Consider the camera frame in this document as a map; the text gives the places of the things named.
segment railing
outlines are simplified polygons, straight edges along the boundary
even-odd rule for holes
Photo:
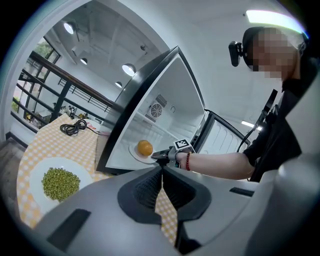
[[[66,80],[60,78],[60,81],[58,82],[58,85],[64,87],[66,84]],[[97,108],[103,110],[104,112],[109,112],[109,110],[111,109],[108,105],[103,104],[102,102],[96,100],[95,98],[93,98],[92,96],[90,96],[89,94],[83,92],[82,90],[78,89],[77,87],[75,87],[74,85],[70,86],[69,92],[71,92],[72,94],[77,95],[78,97],[80,97],[81,99],[87,101],[88,103],[96,106]]]
[[[111,110],[111,109],[114,109],[116,111],[120,109],[117,105],[115,105],[115,103],[113,101],[104,97],[99,92],[95,91],[94,89],[92,89],[88,85],[79,81],[78,79],[76,79],[75,77],[73,77],[69,73],[65,72],[64,70],[62,70],[61,68],[59,68],[55,64],[49,62],[48,60],[46,60],[45,58],[43,58],[42,56],[40,56],[36,52],[33,51],[30,55],[30,58],[32,58],[34,61],[36,61],[37,63],[39,63],[43,67],[47,68],[50,72],[52,72],[55,75],[57,75],[58,77],[60,77],[59,84],[62,85],[63,88],[62,88],[62,91],[60,93],[58,93],[57,91],[53,90],[51,87],[47,86],[44,83],[43,79],[39,79],[37,77],[34,77],[32,74],[30,74],[29,72],[27,72],[26,70],[23,69],[21,72],[21,75],[19,77],[19,80],[39,84],[42,88],[48,90],[50,93],[52,93],[53,95],[58,97],[55,106],[51,107],[46,102],[43,102],[41,99],[37,98],[30,91],[28,91],[27,89],[25,89],[24,87],[22,87],[20,84],[17,83],[16,86],[23,93],[25,93],[28,96],[28,99],[31,98],[32,100],[34,100],[36,102],[36,104],[40,104],[46,110],[51,112],[51,117],[50,117],[49,121],[44,120],[39,116],[39,114],[34,113],[35,111],[28,109],[21,102],[19,102],[17,99],[13,98],[12,99],[13,102],[15,102],[15,104],[17,104],[22,110],[24,110],[26,114],[28,114],[32,118],[36,119],[38,122],[40,122],[42,124],[42,126],[47,125],[48,123],[51,123],[53,120],[57,119],[60,115],[62,115],[60,113],[60,110],[63,106],[63,102],[67,102],[70,105],[72,105],[73,107],[80,109],[80,110],[84,111],[85,113],[88,113],[89,115],[91,115],[101,121],[105,121],[111,125],[114,125],[114,123],[111,123],[110,121],[105,120],[104,117],[99,116],[95,112],[84,108],[83,106],[77,104],[76,102],[66,98],[66,96],[67,96],[68,92],[71,92],[72,94],[75,94],[75,95],[81,97],[82,99],[85,99],[88,103],[94,105],[95,107],[103,110],[106,113],[108,113],[109,110]],[[16,119],[20,119],[20,117],[13,111],[11,111],[11,115]],[[25,126],[29,126],[28,128],[30,130],[32,130],[33,132],[36,131],[32,127],[32,125],[25,125]]]

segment plate of mung beans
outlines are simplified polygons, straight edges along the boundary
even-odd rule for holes
[[[29,176],[29,191],[43,214],[93,182],[80,164],[64,157],[40,161]]]

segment window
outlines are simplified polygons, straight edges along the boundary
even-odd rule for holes
[[[60,57],[60,55],[56,52],[56,50],[48,43],[48,41],[44,37],[41,38],[41,40],[37,43],[37,45],[34,48],[34,51],[52,63],[56,63]],[[34,77],[42,79],[43,81],[46,80],[46,78],[50,73],[44,66],[40,65],[39,63],[34,61],[32,58],[28,58],[23,68]],[[21,87],[26,89],[28,92],[32,93],[35,97],[39,98],[39,95],[42,89],[42,86],[40,84],[37,84],[34,82],[30,83],[22,80],[18,80],[17,83]],[[17,86],[14,90],[13,97],[18,102],[23,104],[26,108],[31,110],[31,112],[33,112],[38,116],[38,113],[36,113],[37,103],[33,99],[30,99],[30,97],[27,94],[25,94]],[[20,109],[16,102],[12,101],[11,108],[21,118],[26,119],[27,121],[30,121],[31,119],[30,115],[23,109]]]

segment floor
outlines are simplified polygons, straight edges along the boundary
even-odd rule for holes
[[[12,138],[0,144],[0,194],[9,212],[18,219],[17,175],[25,150]]]

